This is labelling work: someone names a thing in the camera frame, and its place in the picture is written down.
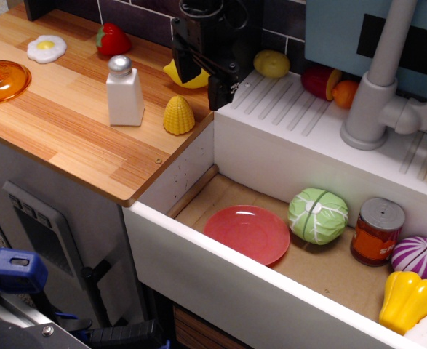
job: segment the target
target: green cabbage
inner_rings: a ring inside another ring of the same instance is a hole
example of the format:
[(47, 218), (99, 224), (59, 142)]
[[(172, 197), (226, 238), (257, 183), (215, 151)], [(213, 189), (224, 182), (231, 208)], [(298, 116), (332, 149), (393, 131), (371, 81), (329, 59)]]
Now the green cabbage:
[(341, 235), (348, 223), (343, 199), (325, 190), (307, 188), (289, 205), (291, 231), (304, 241), (324, 245)]

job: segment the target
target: screw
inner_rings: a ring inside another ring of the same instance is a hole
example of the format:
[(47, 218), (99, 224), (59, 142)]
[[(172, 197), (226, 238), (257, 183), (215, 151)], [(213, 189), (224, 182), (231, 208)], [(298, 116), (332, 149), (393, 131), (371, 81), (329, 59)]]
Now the screw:
[(50, 326), (50, 325), (48, 325), (48, 326), (45, 326), (45, 327), (42, 329), (41, 334), (42, 334), (42, 336), (44, 336), (44, 337), (50, 337), (50, 336), (53, 334), (53, 332), (54, 332), (53, 327), (52, 327), (52, 326)]

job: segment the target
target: orange toy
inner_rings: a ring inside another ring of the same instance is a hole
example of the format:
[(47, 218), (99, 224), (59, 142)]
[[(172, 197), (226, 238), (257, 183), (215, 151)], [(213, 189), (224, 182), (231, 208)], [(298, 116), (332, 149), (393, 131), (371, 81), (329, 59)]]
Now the orange toy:
[(344, 109), (350, 109), (358, 88), (358, 82), (344, 80), (332, 89), (331, 94), (337, 105)]

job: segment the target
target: faucet handle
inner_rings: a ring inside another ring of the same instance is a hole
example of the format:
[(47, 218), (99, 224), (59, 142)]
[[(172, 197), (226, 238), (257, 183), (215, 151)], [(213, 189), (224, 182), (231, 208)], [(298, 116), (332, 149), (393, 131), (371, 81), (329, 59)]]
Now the faucet handle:
[(409, 134), (417, 130), (427, 130), (427, 102), (421, 103), (410, 98), (396, 124), (396, 132)]

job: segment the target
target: jar lid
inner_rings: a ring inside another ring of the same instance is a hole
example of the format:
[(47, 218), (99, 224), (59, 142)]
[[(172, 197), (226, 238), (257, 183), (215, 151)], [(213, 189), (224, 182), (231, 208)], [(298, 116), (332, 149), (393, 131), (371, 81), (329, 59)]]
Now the jar lid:
[(31, 79), (31, 72), (24, 65), (0, 60), (0, 103), (23, 93)]
[(132, 72), (132, 61), (128, 56), (116, 55), (108, 61), (110, 74), (121, 78)]
[(405, 221), (404, 210), (385, 198), (371, 198), (364, 202), (360, 217), (375, 229), (384, 231), (398, 230)]

